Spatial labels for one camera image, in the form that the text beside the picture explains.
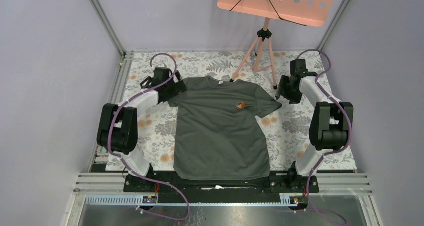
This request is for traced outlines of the dark green t-shirt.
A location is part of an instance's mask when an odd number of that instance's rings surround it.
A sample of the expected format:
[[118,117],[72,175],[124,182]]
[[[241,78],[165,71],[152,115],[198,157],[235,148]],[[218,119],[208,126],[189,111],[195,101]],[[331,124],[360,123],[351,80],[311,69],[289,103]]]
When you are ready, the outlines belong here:
[[[192,181],[255,180],[270,175],[267,139],[258,119],[282,107],[261,86],[210,76],[183,80],[187,91],[170,99],[177,108],[173,168]],[[236,105],[245,102],[243,110]]]

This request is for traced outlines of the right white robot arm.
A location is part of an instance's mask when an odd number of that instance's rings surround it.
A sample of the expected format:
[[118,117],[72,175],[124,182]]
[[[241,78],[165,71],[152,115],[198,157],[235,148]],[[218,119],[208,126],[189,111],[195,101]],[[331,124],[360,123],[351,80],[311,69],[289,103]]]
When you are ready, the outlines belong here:
[[303,97],[314,107],[308,135],[310,145],[302,158],[294,163],[296,173],[287,177],[287,187],[293,192],[306,185],[305,177],[312,175],[324,157],[346,150],[352,140],[354,107],[342,102],[318,81],[318,74],[307,69],[304,59],[290,62],[290,75],[283,75],[275,97],[283,97],[289,104],[300,104]]

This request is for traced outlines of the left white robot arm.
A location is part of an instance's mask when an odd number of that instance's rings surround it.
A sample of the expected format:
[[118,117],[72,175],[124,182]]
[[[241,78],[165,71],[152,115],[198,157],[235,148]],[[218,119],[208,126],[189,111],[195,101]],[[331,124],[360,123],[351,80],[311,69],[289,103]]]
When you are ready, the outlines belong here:
[[128,172],[137,177],[136,185],[144,192],[152,190],[155,178],[149,174],[150,163],[143,153],[136,149],[138,118],[148,109],[187,91],[179,71],[172,72],[165,67],[157,67],[153,77],[142,81],[141,91],[119,103],[103,106],[96,141],[112,155],[118,157]]

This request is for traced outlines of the orange round brooch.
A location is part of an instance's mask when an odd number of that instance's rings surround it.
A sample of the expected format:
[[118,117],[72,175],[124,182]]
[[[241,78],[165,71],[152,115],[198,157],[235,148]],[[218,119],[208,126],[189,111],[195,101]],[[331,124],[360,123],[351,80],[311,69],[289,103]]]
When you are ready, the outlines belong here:
[[246,103],[245,102],[239,102],[237,105],[236,105],[236,109],[238,110],[238,111],[241,111],[241,110],[243,110],[243,109],[245,109],[246,108]]

